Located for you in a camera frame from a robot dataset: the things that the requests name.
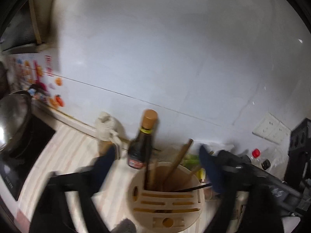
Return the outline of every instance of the wooden knife block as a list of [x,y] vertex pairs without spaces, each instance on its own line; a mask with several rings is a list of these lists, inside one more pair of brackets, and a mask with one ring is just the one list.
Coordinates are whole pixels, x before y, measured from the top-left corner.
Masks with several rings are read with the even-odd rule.
[[[156,169],[156,183],[162,183],[162,178],[171,163],[160,162]],[[203,189],[187,193],[158,192],[144,190],[145,168],[140,169],[132,179],[127,193],[129,211],[135,220],[143,227],[157,233],[180,232],[191,226],[200,216],[205,204]],[[172,177],[166,183],[165,189],[177,186],[190,171],[178,165]],[[200,185],[193,175],[191,181],[183,188]]]

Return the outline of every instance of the bottle cap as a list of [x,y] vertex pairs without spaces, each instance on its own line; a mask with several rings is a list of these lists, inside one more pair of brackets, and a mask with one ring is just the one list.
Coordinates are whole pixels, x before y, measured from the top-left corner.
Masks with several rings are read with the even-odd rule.
[[264,170],[267,170],[271,166],[271,163],[268,159],[266,159],[264,162],[261,163],[261,167]]
[[152,109],[146,109],[144,112],[144,117],[142,119],[142,127],[148,130],[152,129],[157,119],[157,112]]
[[256,148],[255,150],[252,151],[252,156],[254,158],[258,158],[260,156],[260,151]]

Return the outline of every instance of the electric outlet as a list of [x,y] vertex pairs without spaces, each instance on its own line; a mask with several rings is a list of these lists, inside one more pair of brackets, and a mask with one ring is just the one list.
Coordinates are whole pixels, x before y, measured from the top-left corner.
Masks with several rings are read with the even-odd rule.
[[270,113],[266,113],[253,134],[263,137],[277,144],[281,144],[285,137],[289,137],[290,129]]
[[266,138],[279,125],[279,123],[279,120],[273,115],[266,113],[265,117],[253,130],[253,133],[259,137]]
[[289,136],[290,129],[280,122],[279,125],[266,137],[266,139],[281,144],[283,139]]

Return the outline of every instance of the soy sauce bottle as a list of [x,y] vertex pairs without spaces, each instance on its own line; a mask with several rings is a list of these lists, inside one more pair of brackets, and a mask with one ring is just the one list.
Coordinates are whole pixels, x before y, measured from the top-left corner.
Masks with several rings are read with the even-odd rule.
[[134,169],[141,169],[152,151],[152,129],[158,119],[158,114],[152,109],[146,109],[141,127],[135,139],[128,148],[128,165]]

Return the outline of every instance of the induction cooktop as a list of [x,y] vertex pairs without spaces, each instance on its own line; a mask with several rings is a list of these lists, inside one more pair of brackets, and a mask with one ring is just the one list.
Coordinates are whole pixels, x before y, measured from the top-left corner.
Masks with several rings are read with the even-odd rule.
[[10,153],[0,153],[0,175],[15,200],[34,163],[54,135],[53,130],[32,115],[20,144]]

